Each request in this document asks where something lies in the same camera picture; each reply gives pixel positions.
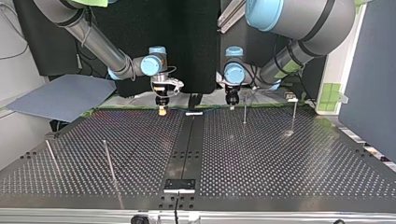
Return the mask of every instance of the white wall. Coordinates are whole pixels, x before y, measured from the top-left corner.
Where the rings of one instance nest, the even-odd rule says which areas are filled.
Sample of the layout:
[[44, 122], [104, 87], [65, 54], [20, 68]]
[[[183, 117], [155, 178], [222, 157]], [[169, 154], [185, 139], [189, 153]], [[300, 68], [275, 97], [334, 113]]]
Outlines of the white wall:
[[[355, 23], [352, 27], [349, 36], [346, 40], [331, 54], [329, 54], [319, 89], [318, 102], [320, 104], [320, 96], [322, 94], [323, 84], [325, 83], [340, 83], [340, 93], [344, 94], [349, 78], [350, 69], [352, 68], [355, 51], [361, 33], [361, 25], [363, 23], [364, 14], [367, 6], [361, 7], [361, 10], [356, 15]], [[318, 111], [320, 115], [338, 115], [340, 113], [341, 103], [336, 107], [335, 112]]]
[[[13, 6], [11, 0], [0, 1]], [[4, 11], [21, 30], [18, 19], [7, 9]], [[0, 15], [0, 58], [22, 52], [25, 44], [25, 41]], [[44, 78], [38, 74], [30, 50], [17, 58], [0, 60], [0, 76], [0, 169], [2, 169], [41, 143], [44, 135], [50, 131], [50, 126], [48, 119], [4, 109], [5, 105], [17, 97], [45, 84]]]

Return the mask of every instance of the cable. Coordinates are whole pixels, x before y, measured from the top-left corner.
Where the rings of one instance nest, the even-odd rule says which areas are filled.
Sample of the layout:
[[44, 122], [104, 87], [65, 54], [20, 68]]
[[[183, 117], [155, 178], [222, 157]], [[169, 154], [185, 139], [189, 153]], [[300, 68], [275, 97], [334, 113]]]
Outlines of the cable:
[[23, 50], [21, 53], [18, 53], [18, 54], [12, 55], [12, 56], [8, 56], [8, 57], [4, 57], [4, 58], [0, 58], [0, 60], [7, 60], [7, 59], [12, 59], [12, 58], [19, 57], [19, 56], [21, 56], [22, 54], [24, 54], [24, 53], [26, 52], [26, 50], [28, 50], [28, 49], [29, 49], [29, 45], [26, 44], [24, 50]]
[[[14, 10], [14, 8], [12, 8], [11, 6], [0, 2], [0, 7], [5, 7], [8, 10], [10, 10], [17, 18], [18, 18], [18, 14], [17, 12]], [[9, 17], [4, 13], [3, 9], [0, 8], [0, 13], [1, 15], [7, 20], [7, 22], [11, 25], [11, 27], [14, 29], [14, 31], [18, 34], [18, 36], [20, 36], [25, 42], [26, 42], [26, 46], [24, 47], [23, 51], [20, 53], [17, 53], [15, 55], [11, 55], [11, 56], [7, 56], [7, 57], [3, 57], [0, 58], [0, 60], [7, 60], [7, 59], [12, 59], [12, 58], [16, 58], [21, 56], [22, 54], [24, 54], [26, 52], [26, 50], [29, 49], [29, 44], [27, 43], [26, 39], [24, 38], [23, 34], [17, 29], [17, 27], [14, 25], [14, 23], [12, 23], [12, 21], [9, 19]]]
[[[8, 8], [8, 10], [10, 10], [16, 18], [18, 18], [18, 13], [17, 11], [15, 11], [14, 8], [12, 8], [11, 6], [7, 5], [6, 3], [0, 2], [0, 7], [6, 7]], [[2, 9], [0, 9], [0, 12], [2, 14], [2, 16], [8, 21], [8, 23], [12, 26], [12, 28], [15, 30], [15, 32], [17, 32], [17, 34], [23, 39], [25, 40], [23, 34], [17, 29], [17, 27], [14, 25], [14, 23], [12, 23], [12, 21], [8, 18], [8, 16], [4, 13], [4, 11]]]
[[153, 84], [152, 78], [151, 78], [151, 81], [150, 81], [149, 84], [150, 84], [150, 86], [151, 86], [151, 90], [152, 90], [158, 97], [160, 97], [160, 98], [162, 98], [162, 99], [164, 99], [164, 98], [172, 98], [172, 97], [175, 97], [175, 96], [178, 95], [178, 93], [174, 93], [173, 95], [170, 95], [170, 96], [161, 96], [160, 94], [158, 94], [158, 93], [154, 90], [154, 86], [152, 85], [152, 84]]
[[81, 47], [84, 48], [85, 42], [87, 42], [88, 37], [90, 36], [92, 29], [92, 10], [90, 7], [86, 7], [85, 13], [88, 14], [88, 31], [84, 34], [84, 38], [81, 41]]
[[178, 224], [178, 215], [177, 215], [177, 206], [178, 206], [178, 199], [176, 200], [176, 206], [175, 206], [175, 223]]

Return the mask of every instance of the end effector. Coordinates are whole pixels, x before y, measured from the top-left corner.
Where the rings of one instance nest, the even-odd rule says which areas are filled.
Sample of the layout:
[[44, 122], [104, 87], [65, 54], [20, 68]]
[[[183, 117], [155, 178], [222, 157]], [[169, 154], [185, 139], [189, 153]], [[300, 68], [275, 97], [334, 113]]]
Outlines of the end effector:
[[[168, 66], [166, 57], [166, 48], [162, 46], [151, 47], [148, 49], [148, 56], [135, 58], [130, 61], [130, 71], [127, 73], [131, 79], [135, 77], [148, 76], [151, 77], [151, 88], [157, 94], [155, 99], [156, 105], [160, 107], [160, 115], [166, 114], [166, 107], [169, 104], [168, 92], [173, 90], [173, 94], [180, 93], [184, 83], [178, 79], [169, 77], [176, 71], [175, 66]], [[108, 69], [108, 73], [114, 80], [121, 80], [120, 75]]]
[[242, 48], [232, 46], [226, 50], [226, 64], [224, 67], [224, 82], [227, 105], [235, 106], [239, 104], [239, 91], [245, 80], [246, 69], [242, 59], [244, 51]]

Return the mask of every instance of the green tape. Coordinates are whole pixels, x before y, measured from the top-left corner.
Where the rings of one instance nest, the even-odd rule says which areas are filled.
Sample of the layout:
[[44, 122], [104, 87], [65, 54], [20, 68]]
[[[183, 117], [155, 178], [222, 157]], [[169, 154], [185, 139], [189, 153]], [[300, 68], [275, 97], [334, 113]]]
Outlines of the green tape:
[[[285, 72], [288, 73], [292, 73], [295, 72], [297, 70], [299, 70], [301, 67], [300, 65], [298, 65], [294, 60], [290, 60], [290, 62], [288, 62], [284, 67], [283, 70], [285, 70]], [[274, 78], [278, 78], [278, 79], [282, 79], [284, 77], [286, 77], [288, 74], [284, 74], [283, 72], [279, 71]]]
[[107, 7], [108, 5], [108, 0], [72, 0], [72, 1], [91, 7]]
[[356, 15], [361, 12], [361, 7], [365, 4], [364, 0], [355, 0], [356, 5]]
[[334, 112], [340, 100], [341, 84], [324, 83], [320, 95], [318, 110]]

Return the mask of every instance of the blue-gray sheet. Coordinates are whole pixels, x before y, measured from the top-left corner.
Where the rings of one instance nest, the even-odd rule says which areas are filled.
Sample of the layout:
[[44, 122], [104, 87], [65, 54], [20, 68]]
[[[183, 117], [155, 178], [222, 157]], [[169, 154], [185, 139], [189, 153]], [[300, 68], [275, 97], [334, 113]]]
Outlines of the blue-gray sheet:
[[100, 105], [115, 89], [111, 80], [65, 75], [22, 96], [6, 108], [71, 122], [85, 111]]

